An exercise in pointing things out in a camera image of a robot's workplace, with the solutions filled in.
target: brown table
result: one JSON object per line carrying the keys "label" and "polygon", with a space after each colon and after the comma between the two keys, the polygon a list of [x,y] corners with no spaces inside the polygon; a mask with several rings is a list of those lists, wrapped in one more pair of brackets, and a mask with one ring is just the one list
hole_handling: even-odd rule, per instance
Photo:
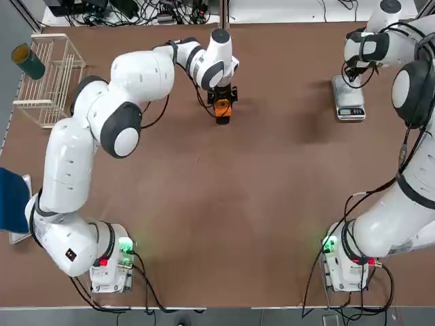
{"label": "brown table", "polygon": [[[341,217],[346,197],[394,175],[404,135],[390,99],[397,68],[383,69],[364,89],[365,122],[334,119],[331,79],[343,63],[345,33],[360,25],[234,25],[240,101],[228,126],[216,125],[199,107],[193,86],[177,69],[167,113],[143,132],[136,152],[115,160],[98,151],[91,195],[80,214],[126,227],[164,305],[299,305],[319,240]],[[108,79],[119,54],[187,36],[207,45],[212,28],[48,31],[66,32],[90,65],[88,73]],[[152,105],[145,119],[161,108]],[[48,135],[16,111],[0,160],[16,173],[30,173],[34,192],[42,182]],[[435,304],[433,254],[387,260],[396,304]],[[31,240],[9,246],[2,233],[0,257],[0,306],[84,305]],[[138,279],[133,294],[106,295],[104,302],[143,306],[142,284]],[[379,277],[374,284],[365,302],[383,304],[388,282]],[[318,268],[309,304],[326,304]]]}

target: gray floor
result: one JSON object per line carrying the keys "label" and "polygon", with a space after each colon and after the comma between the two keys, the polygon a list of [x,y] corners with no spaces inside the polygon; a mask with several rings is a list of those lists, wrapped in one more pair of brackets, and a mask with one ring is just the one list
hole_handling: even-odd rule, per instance
{"label": "gray floor", "polygon": [[32,30],[12,4],[0,2],[0,146],[5,136],[12,110],[12,101],[18,89],[21,70],[12,62],[11,53],[22,43],[30,44]]}
{"label": "gray floor", "polygon": [[[176,326],[180,320],[191,326],[322,326],[323,316],[333,314],[322,309],[314,310],[301,320],[300,309],[290,310],[252,310],[252,309],[208,309],[202,314],[193,311],[180,311],[175,314],[156,314],[156,326]],[[56,310],[0,310],[2,326],[106,326],[117,325],[115,314],[95,312],[90,309],[56,309]],[[426,326],[433,324],[435,309],[433,308],[392,308],[387,314],[389,326]],[[350,322],[350,326],[383,326],[384,315],[363,317],[359,321]],[[122,314],[119,326],[153,326],[154,317],[142,310]]]}

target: wire basket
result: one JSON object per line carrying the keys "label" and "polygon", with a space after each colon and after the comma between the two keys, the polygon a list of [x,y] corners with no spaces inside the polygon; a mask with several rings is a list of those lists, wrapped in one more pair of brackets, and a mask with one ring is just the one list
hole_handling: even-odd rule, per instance
{"label": "wire basket", "polygon": [[23,74],[14,107],[50,129],[68,116],[67,98],[82,80],[86,63],[66,34],[34,34],[31,48],[46,72],[38,80]]}

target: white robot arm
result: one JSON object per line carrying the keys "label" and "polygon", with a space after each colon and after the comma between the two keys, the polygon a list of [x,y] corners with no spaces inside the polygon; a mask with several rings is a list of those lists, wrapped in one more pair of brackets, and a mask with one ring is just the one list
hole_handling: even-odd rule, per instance
{"label": "white robot arm", "polygon": [[114,158],[134,152],[141,134],[139,105],[170,93],[175,63],[210,90],[229,83],[239,62],[232,56],[230,35],[217,29],[207,51],[193,38],[170,42],[117,57],[109,83],[97,76],[83,79],[71,117],[51,131],[43,187],[26,207],[34,239],[58,267],[69,276],[90,269],[92,287],[101,292],[122,290],[125,278],[117,275],[122,267],[120,239],[128,234],[121,225],[88,223],[77,214],[88,199],[94,154],[99,146]]}
{"label": "white robot arm", "polygon": [[331,237],[326,238],[324,247],[324,267],[327,285],[335,291],[364,288],[371,257],[405,253],[435,244],[435,127],[432,115],[435,16],[408,24],[394,21],[398,19],[397,10],[391,13],[383,12],[383,9],[398,9],[397,3],[396,0],[383,0],[367,24],[367,29],[372,27],[371,31],[348,34],[345,73],[352,81],[373,65],[404,65],[393,83],[392,104],[408,126],[408,132],[411,128],[421,129],[420,137],[417,150],[410,153],[408,163],[403,165],[406,136],[396,181],[379,201],[357,219],[341,225],[335,223],[330,228]]}

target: green cylinder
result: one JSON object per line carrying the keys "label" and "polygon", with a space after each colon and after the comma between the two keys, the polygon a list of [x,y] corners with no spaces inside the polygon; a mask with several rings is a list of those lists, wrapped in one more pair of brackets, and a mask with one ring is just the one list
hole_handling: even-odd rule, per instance
{"label": "green cylinder", "polygon": [[44,64],[26,43],[15,48],[12,52],[12,61],[31,79],[41,79],[46,72]]}

